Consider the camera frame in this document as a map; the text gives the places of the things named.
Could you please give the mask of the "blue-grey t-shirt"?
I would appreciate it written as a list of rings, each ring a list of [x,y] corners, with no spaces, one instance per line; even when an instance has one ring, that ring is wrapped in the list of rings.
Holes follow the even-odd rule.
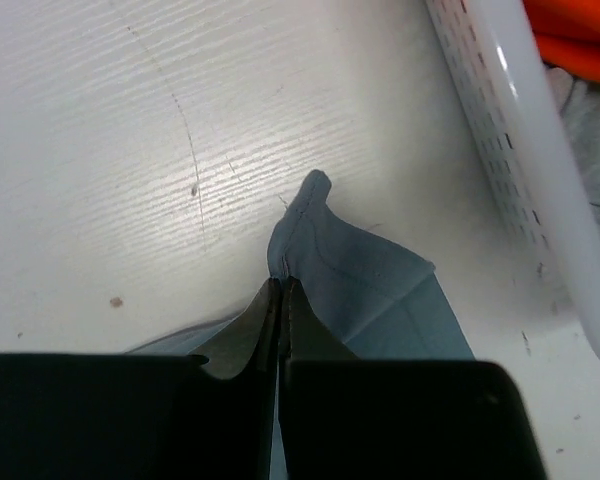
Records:
[[[337,217],[312,171],[276,224],[268,279],[281,284],[267,369],[208,375],[191,352],[234,318],[131,352],[140,382],[140,478],[453,479],[471,452],[479,366],[419,255]],[[357,360],[281,360],[284,283]]]

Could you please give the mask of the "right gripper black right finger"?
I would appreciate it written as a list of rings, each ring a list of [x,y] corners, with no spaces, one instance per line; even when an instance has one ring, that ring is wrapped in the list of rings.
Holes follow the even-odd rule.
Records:
[[[284,283],[278,353],[281,360],[357,360],[314,313],[302,283]]]

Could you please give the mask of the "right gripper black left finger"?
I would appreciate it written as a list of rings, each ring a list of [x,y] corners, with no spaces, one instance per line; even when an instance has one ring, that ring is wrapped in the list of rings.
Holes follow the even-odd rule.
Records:
[[[248,369],[265,371],[281,300],[281,284],[268,279],[247,308],[216,335],[195,348],[190,356],[205,362],[201,368],[218,380],[229,381]]]

